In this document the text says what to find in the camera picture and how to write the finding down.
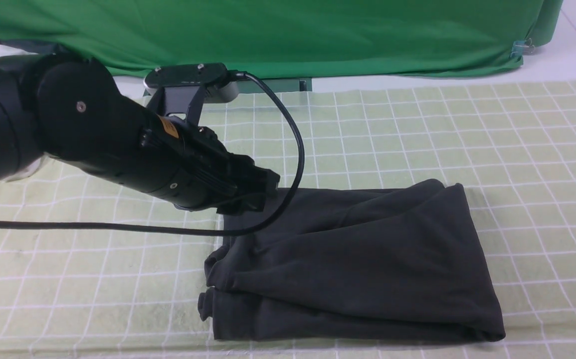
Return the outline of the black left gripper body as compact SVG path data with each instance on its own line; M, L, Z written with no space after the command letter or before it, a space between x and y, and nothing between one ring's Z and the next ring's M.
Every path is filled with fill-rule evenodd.
M266 200L278 195L279 174L256 166L247 155L229 152L208 127L179 126L178 131L183 138L182 167L192 178L189 184L199 184L204 193L196 206L178 205L179 209L261 212Z

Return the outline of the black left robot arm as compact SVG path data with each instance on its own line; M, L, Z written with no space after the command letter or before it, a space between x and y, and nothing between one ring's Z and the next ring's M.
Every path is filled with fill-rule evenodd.
M140 105L94 58L0 57L0 180L48 155L179 209L261 212L280 176L199 125L204 104L238 96L226 66L167 66L146 85L153 97Z

